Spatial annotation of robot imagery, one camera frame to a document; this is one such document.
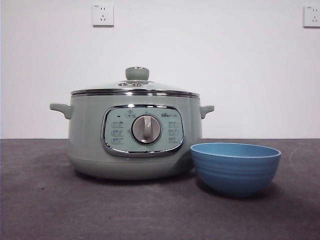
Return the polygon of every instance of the bowl rim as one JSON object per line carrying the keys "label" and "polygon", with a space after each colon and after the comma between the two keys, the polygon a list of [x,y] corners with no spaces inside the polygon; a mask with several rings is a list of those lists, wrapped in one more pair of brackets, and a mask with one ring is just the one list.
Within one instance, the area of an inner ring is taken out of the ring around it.
{"label": "bowl rim", "polygon": [[[228,145],[247,145],[247,146],[255,146],[255,147],[262,147],[265,149],[272,149],[277,152],[277,154],[274,155],[268,155],[268,156],[230,156],[230,155],[221,155],[221,154],[213,154],[213,153],[208,153],[204,151],[199,151],[195,150],[195,147],[198,145],[212,145],[212,144],[228,144]],[[262,146],[262,145],[257,145],[257,144],[249,144],[249,143],[237,143],[237,142],[205,142],[205,143],[198,143],[194,144],[190,147],[191,151],[199,153],[199,154],[204,154],[204,155],[209,155],[209,156],[217,156],[217,157],[224,157],[224,158],[240,158],[240,159],[266,159],[266,158],[271,158],[271,157],[278,157],[281,156],[282,153],[276,148],[269,147],[269,146]]]}

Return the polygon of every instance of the brand logo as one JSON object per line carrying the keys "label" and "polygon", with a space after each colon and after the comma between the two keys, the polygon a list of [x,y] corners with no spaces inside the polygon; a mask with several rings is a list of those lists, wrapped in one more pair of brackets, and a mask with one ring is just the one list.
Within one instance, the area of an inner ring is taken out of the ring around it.
{"label": "brand logo", "polygon": [[168,117],[170,117],[170,116],[171,116],[171,115],[168,114],[168,113],[166,113],[166,112],[165,112],[165,113],[161,113],[161,117],[167,117],[167,118],[168,118]]}
{"label": "brand logo", "polygon": [[164,118],[176,117],[176,116],[177,116],[177,114],[168,114],[166,112],[161,113],[161,117],[164,117]]}

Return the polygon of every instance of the electrical socket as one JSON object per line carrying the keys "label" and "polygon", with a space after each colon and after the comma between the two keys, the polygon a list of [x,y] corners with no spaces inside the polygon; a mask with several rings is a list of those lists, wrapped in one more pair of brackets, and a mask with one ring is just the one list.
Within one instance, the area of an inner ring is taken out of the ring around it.
{"label": "electrical socket", "polygon": [[95,4],[92,6],[92,25],[114,26],[114,5]]}
{"label": "electrical socket", "polygon": [[305,28],[320,28],[320,6],[304,6],[303,26]]}

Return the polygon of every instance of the blue bowl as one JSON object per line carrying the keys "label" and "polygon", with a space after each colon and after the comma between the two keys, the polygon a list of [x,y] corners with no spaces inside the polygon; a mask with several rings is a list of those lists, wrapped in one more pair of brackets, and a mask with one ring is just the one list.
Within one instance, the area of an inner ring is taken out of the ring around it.
{"label": "blue bowl", "polygon": [[199,178],[231,197],[247,197],[267,186],[281,157],[277,149],[242,143],[201,143],[190,149]]}

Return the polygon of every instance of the lid knob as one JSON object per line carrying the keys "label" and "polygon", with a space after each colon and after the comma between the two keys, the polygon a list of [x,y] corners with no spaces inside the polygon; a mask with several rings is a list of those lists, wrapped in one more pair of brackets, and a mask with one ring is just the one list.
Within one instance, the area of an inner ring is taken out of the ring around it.
{"label": "lid knob", "polygon": [[148,81],[149,69],[141,67],[141,66],[128,67],[125,70],[125,77],[127,80]]}

